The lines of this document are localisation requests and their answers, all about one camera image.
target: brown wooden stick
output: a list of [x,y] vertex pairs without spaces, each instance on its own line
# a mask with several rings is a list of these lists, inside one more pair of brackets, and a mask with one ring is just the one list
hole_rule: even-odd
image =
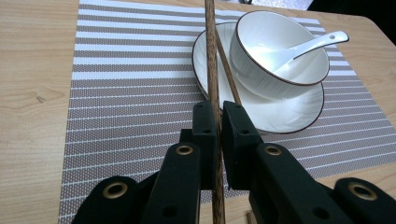
[[233,94],[233,100],[242,105],[241,99],[239,98],[238,89],[235,86],[235,82],[233,81],[233,73],[231,72],[230,65],[228,65],[227,56],[225,55],[224,48],[221,45],[221,39],[218,33],[218,30],[215,29],[216,32],[216,42],[218,47],[218,52],[221,58],[222,65],[224,67],[225,75],[227,76],[228,84],[231,88],[231,93]]
[[[220,138],[220,111],[219,111],[219,77],[216,57],[216,23],[214,0],[205,0],[206,25],[206,60],[208,95],[215,117],[218,139]],[[215,184],[212,190],[213,223],[225,224],[224,214],[224,184],[222,172],[222,155],[220,139],[215,167]]]

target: white spoon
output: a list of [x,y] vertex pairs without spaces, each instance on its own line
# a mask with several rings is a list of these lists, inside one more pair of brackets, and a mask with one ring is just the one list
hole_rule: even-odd
[[347,42],[348,40],[349,37],[343,31],[332,32],[288,49],[262,52],[260,53],[262,57],[261,64],[265,69],[274,73],[284,64],[293,61],[313,49],[322,48],[331,44]]

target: table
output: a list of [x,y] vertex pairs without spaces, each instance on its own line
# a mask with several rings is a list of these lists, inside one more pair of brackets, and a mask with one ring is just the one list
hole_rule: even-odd
[[[203,0],[144,3],[203,7]],[[216,2],[220,9],[266,9],[318,19],[327,32],[344,30],[339,49],[396,127],[396,48],[363,17]],[[55,223],[59,212],[64,139],[78,0],[0,1],[0,222]],[[368,180],[396,198],[396,162],[343,176]],[[247,196],[226,200],[227,223],[246,222]],[[211,205],[201,222],[211,222]]]

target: plate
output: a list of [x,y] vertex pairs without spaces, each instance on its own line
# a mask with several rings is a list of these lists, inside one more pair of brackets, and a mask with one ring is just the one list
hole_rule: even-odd
[[[236,22],[217,24],[219,37],[227,59]],[[203,31],[195,40],[192,49],[192,66],[198,85],[207,98],[206,33]],[[230,86],[218,55],[219,106],[224,101],[233,100]],[[295,133],[309,127],[320,115],[324,105],[323,86],[286,100],[269,100],[248,91],[234,78],[242,106],[247,111],[254,126],[262,133]]]

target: bowl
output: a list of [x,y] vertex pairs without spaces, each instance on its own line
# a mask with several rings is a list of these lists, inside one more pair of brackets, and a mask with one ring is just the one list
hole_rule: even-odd
[[329,73],[324,48],[312,50],[275,72],[265,68],[263,52],[287,49],[315,37],[300,23],[270,11],[253,11],[237,22],[230,46],[234,76],[253,94],[284,100],[312,90]]
[[[216,25],[225,54],[229,55],[236,22]],[[233,102],[233,94],[218,55],[219,106],[224,101]],[[208,98],[206,35],[198,35],[192,48],[192,67],[204,96]],[[246,109],[254,126],[261,133],[295,133],[309,127],[320,115],[324,105],[323,86],[315,85],[310,91],[287,100],[269,100],[248,91],[238,80],[235,81],[242,106]]]

